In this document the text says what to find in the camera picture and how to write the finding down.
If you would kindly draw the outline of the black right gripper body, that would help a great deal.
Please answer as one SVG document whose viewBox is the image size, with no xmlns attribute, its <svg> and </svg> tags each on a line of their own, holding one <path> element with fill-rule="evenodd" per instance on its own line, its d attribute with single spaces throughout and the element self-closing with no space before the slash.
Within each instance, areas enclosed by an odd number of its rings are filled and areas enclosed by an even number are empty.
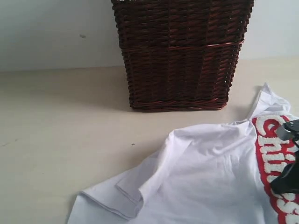
<svg viewBox="0 0 299 224">
<path fill-rule="evenodd" d="M 283 172 L 271 182 L 275 194 L 299 193 L 299 163 L 288 164 Z"/>
</svg>

